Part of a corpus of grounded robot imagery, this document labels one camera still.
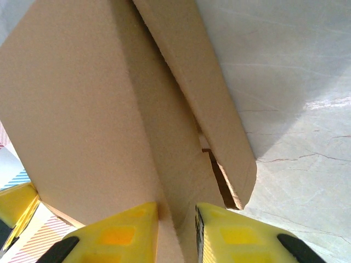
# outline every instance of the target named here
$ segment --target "marble floor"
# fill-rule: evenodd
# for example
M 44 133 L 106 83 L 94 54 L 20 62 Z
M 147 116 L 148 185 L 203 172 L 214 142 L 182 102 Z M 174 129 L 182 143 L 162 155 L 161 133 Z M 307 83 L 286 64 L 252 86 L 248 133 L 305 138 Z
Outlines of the marble floor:
M 0 44 L 31 2 L 0 0 Z M 242 213 L 351 262 L 351 1 L 197 4 L 257 157 Z

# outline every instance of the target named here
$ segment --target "cardboard box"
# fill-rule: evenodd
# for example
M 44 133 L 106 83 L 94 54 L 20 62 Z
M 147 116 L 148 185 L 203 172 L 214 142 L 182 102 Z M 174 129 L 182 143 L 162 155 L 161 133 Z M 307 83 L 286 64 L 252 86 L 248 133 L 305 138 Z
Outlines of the cardboard box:
M 256 162 L 194 0 L 133 0 L 182 89 L 222 171 L 223 196 L 243 209 Z
M 0 48 L 0 77 L 0 119 L 48 207 L 86 225 L 158 201 L 158 262 L 196 261 L 195 203 L 223 200 L 189 98 L 133 3 L 36 0 Z

